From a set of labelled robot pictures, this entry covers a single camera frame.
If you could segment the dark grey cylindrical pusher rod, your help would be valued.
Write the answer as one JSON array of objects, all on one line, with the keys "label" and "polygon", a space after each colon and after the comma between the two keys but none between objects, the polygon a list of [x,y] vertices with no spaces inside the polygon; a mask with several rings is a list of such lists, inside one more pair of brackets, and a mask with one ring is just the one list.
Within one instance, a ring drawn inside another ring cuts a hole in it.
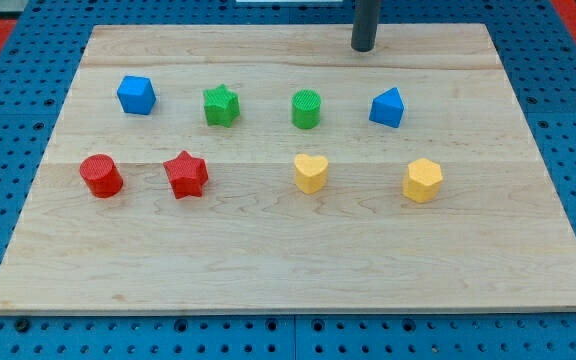
[{"label": "dark grey cylindrical pusher rod", "polygon": [[381,11],[381,0],[356,0],[351,48],[357,52],[374,49]]}]

